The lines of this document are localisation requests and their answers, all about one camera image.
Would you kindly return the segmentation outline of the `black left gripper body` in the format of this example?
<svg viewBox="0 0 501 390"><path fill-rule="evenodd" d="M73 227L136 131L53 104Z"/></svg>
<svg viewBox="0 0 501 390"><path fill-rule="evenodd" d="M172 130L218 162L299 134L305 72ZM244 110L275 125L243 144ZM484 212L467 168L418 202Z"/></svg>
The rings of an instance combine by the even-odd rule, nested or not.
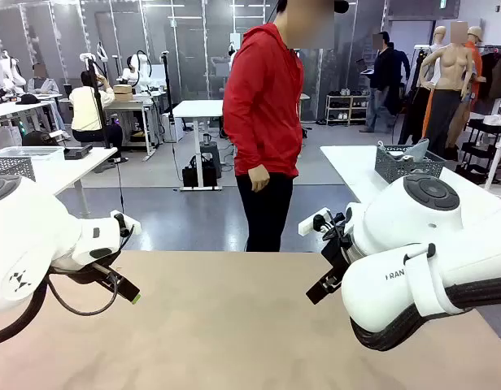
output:
<svg viewBox="0 0 501 390"><path fill-rule="evenodd" d="M78 271L64 270L62 268L51 266L50 273L56 275L65 275L78 284L98 283L111 286L111 268L107 262L92 262Z"/></svg>

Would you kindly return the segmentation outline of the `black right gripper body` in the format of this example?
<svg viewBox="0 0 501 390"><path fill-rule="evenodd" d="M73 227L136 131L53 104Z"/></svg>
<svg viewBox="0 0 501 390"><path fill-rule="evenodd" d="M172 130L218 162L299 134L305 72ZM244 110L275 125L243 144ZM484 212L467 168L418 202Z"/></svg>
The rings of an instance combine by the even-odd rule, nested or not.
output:
<svg viewBox="0 0 501 390"><path fill-rule="evenodd" d="M347 250L352 247L351 235L341 234L340 232L327 232L323 235L323 241L326 245L321 254L332 267L322 277L322 280L341 281L351 264L347 254Z"/></svg>

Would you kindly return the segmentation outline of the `person's right hand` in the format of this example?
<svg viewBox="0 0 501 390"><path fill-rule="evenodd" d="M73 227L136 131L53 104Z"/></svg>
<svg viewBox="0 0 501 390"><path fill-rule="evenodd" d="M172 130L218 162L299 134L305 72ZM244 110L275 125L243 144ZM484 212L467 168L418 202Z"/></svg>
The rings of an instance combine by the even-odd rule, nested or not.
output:
<svg viewBox="0 0 501 390"><path fill-rule="evenodd" d="M270 181L270 175L268 170L263 164L258 165L257 167L251 168L248 171L248 176L251 182L251 190L254 193L257 193L263 190L268 182Z"/></svg>

